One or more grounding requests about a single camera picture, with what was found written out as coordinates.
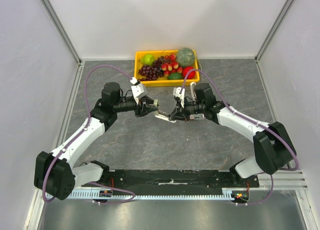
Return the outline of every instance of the white panel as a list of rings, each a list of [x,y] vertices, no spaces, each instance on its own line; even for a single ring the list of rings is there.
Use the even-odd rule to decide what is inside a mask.
[[[194,48],[254,56],[285,0],[51,0],[81,58]]]
[[[77,65],[40,0],[0,0],[0,223],[23,228],[36,156],[56,142]]]
[[[320,213],[320,0],[293,3],[260,66]]]

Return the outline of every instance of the yellow basket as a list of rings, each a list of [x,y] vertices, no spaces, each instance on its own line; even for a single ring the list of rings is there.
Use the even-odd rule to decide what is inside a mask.
[[[155,59],[157,59],[160,56],[170,55],[171,53],[177,54],[178,50],[156,50],[156,51],[138,51],[135,53],[135,60],[134,60],[134,76],[137,79],[144,78],[142,75],[138,74],[139,69],[142,68],[143,64],[139,61],[145,54],[152,54]],[[198,69],[198,63],[197,60],[194,60],[194,64],[192,65],[193,68]],[[199,82],[200,75],[199,72],[195,73],[195,76],[193,79],[187,79],[185,84],[190,85],[191,82]],[[175,80],[168,80],[167,77],[159,77],[157,80],[153,81],[143,81],[142,83],[146,87],[163,87],[163,86],[182,86],[182,83],[184,82],[183,79],[175,79]]]

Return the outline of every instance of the marble floor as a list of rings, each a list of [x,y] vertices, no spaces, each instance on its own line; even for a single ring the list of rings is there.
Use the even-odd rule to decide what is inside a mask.
[[[227,102],[238,111],[271,122],[272,117],[253,59],[202,59],[202,69],[212,78]],[[134,61],[87,61],[81,77],[68,128],[70,136],[86,118],[84,82],[88,72],[100,64],[111,64],[133,75]],[[200,76],[201,82],[207,82]],[[130,82],[116,70],[98,69],[88,81],[91,108],[101,98],[107,82],[117,82],[124,91]],[[148,96],[159,100],[160,109],[174,108],[173,87],[148,88]],[[118,114],[117,121],[82,154],[75,166],[98,160],[112,169],[220,169],[254,154],[252,143],[237,132],[208,120],[177,122],[143,118],[133,112]]]

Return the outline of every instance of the green melon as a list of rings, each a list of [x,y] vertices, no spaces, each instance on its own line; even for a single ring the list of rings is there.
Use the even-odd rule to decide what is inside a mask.
[[[182,48],[176,54],[176,62],[183,68],[192,66],[195,62],[195,53],[192,49]]]

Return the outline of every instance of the green fruit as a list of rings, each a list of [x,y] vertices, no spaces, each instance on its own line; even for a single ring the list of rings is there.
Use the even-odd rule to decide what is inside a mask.
[[[154,61],[155,61],[155,57],[152,54],[145,54],[140,60],[142,64],[147,64],[147,65],[152,65]]]
[[[185,68],[187,66],[191,66],[195,63],[195,53],[192,49],[189,48],[182,48],[178,50],[178,53],[176,54],[176,62],[178,64]]]
[[[174,79],[183,79],[184,77],[182,76],[182,74],[176,72],[176,73],[172,73],[168,76],[168,80],[174,80]]]

